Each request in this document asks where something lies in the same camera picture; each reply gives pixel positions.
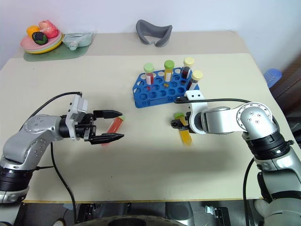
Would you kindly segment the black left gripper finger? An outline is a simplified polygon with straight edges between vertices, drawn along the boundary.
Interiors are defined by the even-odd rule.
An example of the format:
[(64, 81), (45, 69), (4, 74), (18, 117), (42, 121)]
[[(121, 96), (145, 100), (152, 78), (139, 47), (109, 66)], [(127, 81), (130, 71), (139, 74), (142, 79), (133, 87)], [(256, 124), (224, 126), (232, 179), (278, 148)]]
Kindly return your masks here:
[(92, 136), (89, 139), (89, 142), (92, 145), (97, 145), (97, 144), (107, 144), (116, 140), (119, 140), (124, 137), (124, 134), (119, 134), (119, 133), (103, 133), (102, 135), (99, 136)]
[(114, 110), (94, 110), (93, 116), (94, 119), (97, 118), (111, 119), (111, 118), (122, 116), (122, 113)]

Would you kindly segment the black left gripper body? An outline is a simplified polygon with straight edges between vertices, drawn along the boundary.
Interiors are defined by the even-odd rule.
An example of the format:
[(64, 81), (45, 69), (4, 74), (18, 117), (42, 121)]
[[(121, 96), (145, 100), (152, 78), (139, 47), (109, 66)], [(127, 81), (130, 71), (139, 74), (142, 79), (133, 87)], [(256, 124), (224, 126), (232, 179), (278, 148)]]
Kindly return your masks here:
[(85, 114), (83, 119), (80, 122), (78, 122), (77, 125), (75, 125), (76, 138), (81, 138), (84, 139), (84, 141), (95, 143), (95, 120), (96, 118), (92, 113)]

